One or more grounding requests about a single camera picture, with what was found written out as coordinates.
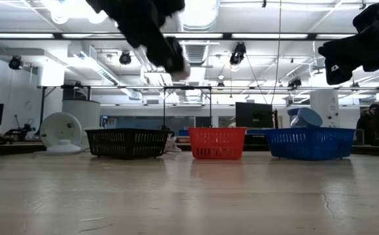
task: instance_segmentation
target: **plastic basket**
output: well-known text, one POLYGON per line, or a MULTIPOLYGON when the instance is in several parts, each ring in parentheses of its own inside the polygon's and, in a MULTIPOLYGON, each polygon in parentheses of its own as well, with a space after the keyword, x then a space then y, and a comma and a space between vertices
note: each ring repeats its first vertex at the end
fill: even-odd
POLYGON ((189 128, 196 159, 240 159, 246 128, 189 128))
POLYGON ((163 154, 167 131, 144 129, 87 130, 92 155, 143 159, 163 154))
POLYGON ((272 156, 308 161, 348 157, 354 132, 328 127, 265 130, 272 156))

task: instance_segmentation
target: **white cylindrical tank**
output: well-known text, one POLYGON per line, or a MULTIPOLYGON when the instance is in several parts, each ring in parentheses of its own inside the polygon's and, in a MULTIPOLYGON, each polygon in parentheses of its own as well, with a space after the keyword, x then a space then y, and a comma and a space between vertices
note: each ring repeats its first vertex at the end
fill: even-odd
POLYGON ((73 115, 79 121, 84 130, 80 146, 88 148, 89 143, 85 130, 100 129, 101 104, 96 101, 64 100, 62 112, 73 115))
POLYGON ((310 107, 323 119, 322 127, 339 128, 339 98, 337 90, 311 91, 310 107))

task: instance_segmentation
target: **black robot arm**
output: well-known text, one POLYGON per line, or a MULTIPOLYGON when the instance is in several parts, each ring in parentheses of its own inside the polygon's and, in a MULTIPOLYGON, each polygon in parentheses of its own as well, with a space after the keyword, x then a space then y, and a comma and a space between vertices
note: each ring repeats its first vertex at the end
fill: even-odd
POLYGON ((170 74, 183 72, 186 62, 174 37, 163 38, 159 28, 166 17, 184 9, 184 0, 86 0, 96 13, 102 10, 118 24, 118 29, 133 47, 145 46, 155 66, 170 74))
POLYGON ((367 7, 352 23, 358 34, 326 42, 318 49, 326 58, 329 85, 347 82, 359 66, 365 72, 379 69, 379 3, 367 7))

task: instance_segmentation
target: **black basket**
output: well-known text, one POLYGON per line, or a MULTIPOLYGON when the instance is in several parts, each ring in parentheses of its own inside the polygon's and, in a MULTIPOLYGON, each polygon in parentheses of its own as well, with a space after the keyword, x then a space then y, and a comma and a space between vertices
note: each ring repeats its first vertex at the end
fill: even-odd
POLYGON ((163 154, 167 131, 144 129, 87 130, 92 155, 143 159, 163 154))

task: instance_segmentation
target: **red basket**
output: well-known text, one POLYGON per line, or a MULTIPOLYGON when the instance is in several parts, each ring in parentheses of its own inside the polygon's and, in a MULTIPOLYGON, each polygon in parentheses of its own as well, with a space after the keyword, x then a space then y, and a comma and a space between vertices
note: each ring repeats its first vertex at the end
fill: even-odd
POLYGON ((246 128, 189 128, 196 159, 240 159, 246 128))

